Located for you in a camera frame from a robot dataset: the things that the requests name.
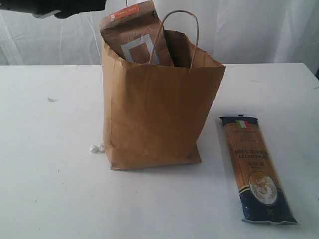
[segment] black object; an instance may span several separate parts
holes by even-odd
[[[106,0],[0,0],[0,9],[28,12],[38,18],[50,15],[67,18],[80,12],[104,10],[105,2]]]

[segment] brown paper bag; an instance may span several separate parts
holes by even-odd
[[[160,20],[154,3],[145,1],[103,18],[100,27],[104,41],[120,57],[145,64],[150,60]],[[160,31],[153,64],[172,65],[163,30]]]
[[[201,162],[196,141],[225,67],[184,34],[165,37],[179,67],[128,62],[103,42],[103,140],[112,169]]]

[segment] white table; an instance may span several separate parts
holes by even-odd
[[[319,81],[303,64],[227,65],[198,165],[111,171],[88,151],[102,95],[101,66],[0,67],[1,239],[319,238]],[[259,118],[300,226],[241,222],[229,113]]]

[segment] italian flag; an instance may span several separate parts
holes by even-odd
[[[249,129],[249,124],[246,120],[236,120],[238,128],[247,128]]]

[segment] paper bag handle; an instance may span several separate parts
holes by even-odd
[[[197,37],[196,37],[196,44],[195,44],[195,49],[194,49],[194,53],[193,53],[193,57],[191,59],[191,65],[190,65],[190,68],[193,68],[193,62],[194,62],[194,59],[195,59],[195,54],[196,54],[196,50],[197,50],[197,47],[198,47],[198,40],[199,40],[199,24],[198,24],[198,19],[197,17],[191,13],[190,11],[185,11],[185,10],[175,10],[175,11],[171,11],[170,13],[168,13],[163,21],[161,22],[160,24],[160,27],[159,27],[159,30],[156,34],[156,37],[155,37],[155,41],[154,41],[154,47],[153,47],[153,50],[152,50],[152,53],[151,53],[151,57],[150,57],[150,61],[149,61],[149,65],[151,64],[153,58],[154,58],[154,54],[155,54],[155,46],[157,45],[158,43],[158,39],[159,39],[159,34],[160,34],[160,30],[163,28],[163,25],[164,25],[164,22],[166,21],[166,19],[172,15],[173,13],[176,13],[176,12],[185,12],[185,13],[188,13],[189,15],[193,16],[195,19],[196,19],[196,24],[197,24]]]

